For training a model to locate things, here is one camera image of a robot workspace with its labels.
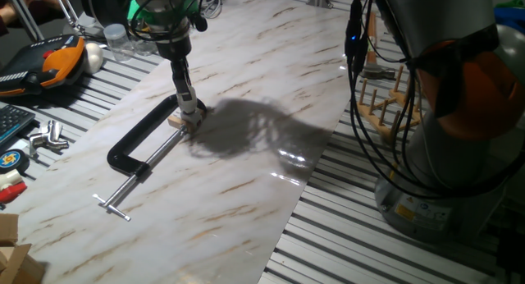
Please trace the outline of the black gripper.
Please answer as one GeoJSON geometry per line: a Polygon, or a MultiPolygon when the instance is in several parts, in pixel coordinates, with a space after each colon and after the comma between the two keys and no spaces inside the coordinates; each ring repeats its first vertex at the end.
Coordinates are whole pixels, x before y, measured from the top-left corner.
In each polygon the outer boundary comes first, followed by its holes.
{"type": "Polygon", "coordinates": [[[186,59],[192,49],[190,37],[186,35],[178,40],[161,40],[156,42],[156,46],[159,55],[171,61],[172,80],[176,92],[180,94],[180,105],[196,106],[197,98],[189,77],[186,59]]]}

